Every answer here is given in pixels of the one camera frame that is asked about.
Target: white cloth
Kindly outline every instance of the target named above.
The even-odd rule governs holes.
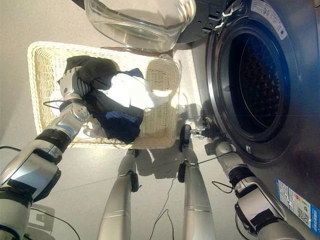
[[[142,110],[167,103],[171,93],[152,90],[143,78],[125,73],[115,75],[108,90],[99,91],[124,107],[134,106]]]

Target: black tape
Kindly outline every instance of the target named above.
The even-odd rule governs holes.
[[[266,220],[271,219],[272,217],[274,217],[273,212],[268,208],[262,212],[260,212],[259,214],[257,214],[254,218],[252,218],[250,220],[250,222],[252,223],[252,225],[257,226],[257,225],[261,225],[262,223],[264,223]]]
[[[27,195],[32,195],[36,192],[36,188],[33,186],[30,186],[28,184],[25,184],[23,182],[14,180],[14,179],[9,179],[7,183],[10,187],[12,187],[14,190],[22,193],[22,194],[27,194]]]
[[[184,183],[185,182],[185,175],[186,175],[186,163],[183,162],[179,165],[179,170],[178,170],[178,181],[179,183]]]
[[[55,165],[57,165],[58,163],[60,163],[62,156],[58,156],[58,158],[53,157],[51,154],[43,151],[42,149],[35,149],[33,151],[34,154],[37,154],[39,157],[49,161],[50,163],[54,163]]]
[[[258,232],[260,232],[261,229],[263,229],[264,227],[268,226],[269,224],[279,223],[280,221],[282,221],[282,222],[287,224],[286,221],[284,221],[284,220],[282,220],[280,218],[272,217],[272,218],[266,220],[265,222],[263,222],[262,224],[256,226],[256,231],[258,233]]]
[[[235,196],[239,199],[239,198],[243,197],[244,195],[247,195],[248,193],[252,192],[256,188],[258,188],[258,186],[253,184],[249,187],[246,187],[241,192],[238,192],[237,190],[235,190],[234,193],[235,193]]]
[[[35,139],[43,140],[57,146],[62,153],[65,152],[71,143],[70,137],[63,131],[58,129],[46,129]]]
[[[248,167],[238,166],[229,172],[229,180],[233,188],[238,182],[247,177],[255,177],[254,173]]]
[[[79,98],[71,98],[69,100],[64,101],[60,105],[60,107],[59,107],[60,112],[62,112],[66,106],[68,106],[69,104],[72,104],[72,103],[78,103],[78,104],[81,104],[83,106],[87,106],[87,103],[84,100],[79,99]]]
[[[61,177],[61,171],[58,169],[55,172],[51,181],[47,184],[47,186],[42,190],[42,192],[40,192],[40,194],[38,196],[36,196],[34,198],[34,202],[37,202],[41,199],[46,198],[49,195],[49,193],[51,192],[51,190],[54,188],[54,186],[56,185],[56,183],[58,182],[60,177]]]
[[[29,206],[32,203],[32,198],[26,197],[23,194],[17,193],[11,190],[10,187],[3,187],[0,189],[0,199],[12,200],[14,202],[22,204],[26,208],[29,208]]]
[[[130,180],[131,180],[131,192],[135,193],[139,190],[139,178],[138,174],[136,174],[134,171],[130,170],[128,172],[130,175]]]
[[[15,240],[15,239],[20,240],[20,239],[21,239],[20,236],[19,236],[19,234],[18,234],[15,230],[13,230],[12,228],[10,228],[10,227],[7,227],[7,226],[4,226],[4,225],[1,225],[1,224],[0,224],[0,230],[1,230],[1,231],[4,231],[4,232],[7,232],[7,233],[10,233],[12,236],[14,236],[14,237],[12,238],[13,240]]]
[[[180,142],[179,142],[180,152],[183,151],[184,147],[189,145],[190,136],[191,136],[191,126],[188,124],[183,125],[180,131]]]

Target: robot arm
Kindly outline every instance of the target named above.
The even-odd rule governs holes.
[[[5,167],[0,177],[0,239],[22,239],[33,202],[48,196],[61,176],[62,154],[89,120],[81,97],[90,86],[78,78],[77,68],[60,80],[64,103],[57,117]]]
[[[259,240],[305,240],[286,222],[280,202],[234,152],[229,141],[217,138],[215,146],[218,161],[238,198],[235,211],[244,228]]]

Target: clothing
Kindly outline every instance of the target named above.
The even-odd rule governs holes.
[[[141,116],[131,116],[124,112],[108,111],[105,115],[95,115],[94,117],[100,122],[108,139],[121,139],[125,144],[129,144],[140,133]]]
[[[142,110],[167,103],[170,94],[167,91],[153,92],[148,82],[142,77],[132,75],[132,71],[113,76],[111,87],[99,91],[126,108],[133,106]]]
[[[133,142],[140,133],[144,111],[130,105],[123,106],[101,92],[111,88],[113,77],[119,73],[114,62],[103,58],[75,56],[67,59],[65,71],[80,66],[79,78],[92,86],[92,91],[82,98],[87,103],[88,111],[99,121],[108,139],[117,138],[126,144]],[[138,68],[120,74],[130,78],[135,75],[143,77]]]

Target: washing machine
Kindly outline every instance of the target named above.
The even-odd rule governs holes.
[[[320,1],[226,2],[192,43],[203,115],[316,236],[320,208]]]

